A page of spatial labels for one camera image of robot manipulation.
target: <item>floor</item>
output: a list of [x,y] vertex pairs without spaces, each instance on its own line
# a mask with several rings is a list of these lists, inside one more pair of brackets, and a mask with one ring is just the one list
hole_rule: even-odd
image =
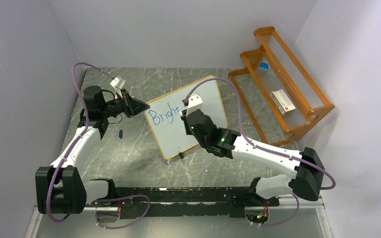
[[[219,68],[104,68],[104,70],[124,78],[126,80],[124,88],[132,96],[145,102],[208,75],[228,78],[230,71]],[[237,80],[267,139],[269,141],[283,139],[282,129],[253,79],[248,75]],[[99,85],[114,91],[109,85],[110,81],[103,74],[89,68],[85,74],[82,90],[91,85]],[[218,84],[229,128],[237,130],[236,95],[228,84],[223,82]],[[74,136],[81,109],[82,105],[77,101],[63,149]],[[245,109],[242,111],[245,133],[259,140],[249,115]],[[122,139],[119,138],[120,129],[123,130]],[[285,147],[294,149],[293,144]],[[102,141],[93,148],[81,173],[83,182],[97,178],[112,178],[118,187],[249,186],[255,177],[271,177],[278,174],[261,164],[217,158],[200,146],[188,150],[184,159],[176,157],[166,161],[161,156],[144,114],[130,119],[124,117],[121,123],[111,124]]]

